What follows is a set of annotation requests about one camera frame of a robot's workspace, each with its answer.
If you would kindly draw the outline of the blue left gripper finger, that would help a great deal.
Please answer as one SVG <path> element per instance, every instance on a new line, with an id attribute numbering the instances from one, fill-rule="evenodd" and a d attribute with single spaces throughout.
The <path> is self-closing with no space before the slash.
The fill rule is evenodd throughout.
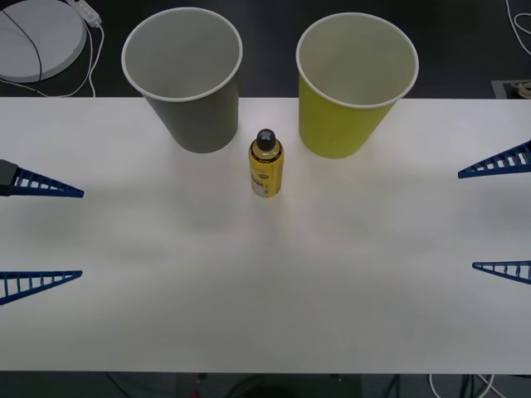
<path id="1" fill-rule="evenodd" d="M 80 278 L 82 270 L 2 271 L 1 305 L 54 289 Z"/>
<path id="2" fill-rule="evenodd" d="M 1 160 L 1 196 L 83 197 L 85 192 L 50 177 Z"/>

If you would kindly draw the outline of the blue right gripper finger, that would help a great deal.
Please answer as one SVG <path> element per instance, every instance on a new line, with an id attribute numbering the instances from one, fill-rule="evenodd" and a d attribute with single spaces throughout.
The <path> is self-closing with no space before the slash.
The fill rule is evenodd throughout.
<path id="1" fill-rule="evenodd" d="M 531 285 L 531 264 L 529 260 L 473 262 L 472 268 L 503 279 Z"/>
<path id="2" fill-rule="evenodd" d="M 497 153 L 460 170 L 459 179 L 530 172 L 530 142 Z"/>

